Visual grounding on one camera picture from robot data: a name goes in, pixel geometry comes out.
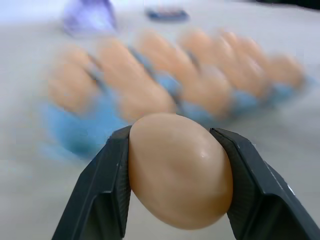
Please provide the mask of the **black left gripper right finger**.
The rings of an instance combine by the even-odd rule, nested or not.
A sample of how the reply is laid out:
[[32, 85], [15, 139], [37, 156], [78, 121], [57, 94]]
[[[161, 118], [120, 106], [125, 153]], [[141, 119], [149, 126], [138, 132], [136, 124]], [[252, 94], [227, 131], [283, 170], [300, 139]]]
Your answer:
[[233, 196], [227, 217], [237, 240], [318, 240], [320, 229], [283, 177], [245, 137], [221, 128], [210, 133], [230, 161]]

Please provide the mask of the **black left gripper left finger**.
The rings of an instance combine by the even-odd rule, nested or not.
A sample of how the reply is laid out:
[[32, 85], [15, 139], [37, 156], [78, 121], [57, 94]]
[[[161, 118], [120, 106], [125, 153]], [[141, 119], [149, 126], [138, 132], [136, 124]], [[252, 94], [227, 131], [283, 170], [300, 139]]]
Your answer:
[[121, 240], [129, 213], [130, 126], [115, 131], [80, 174], [54, 240]]

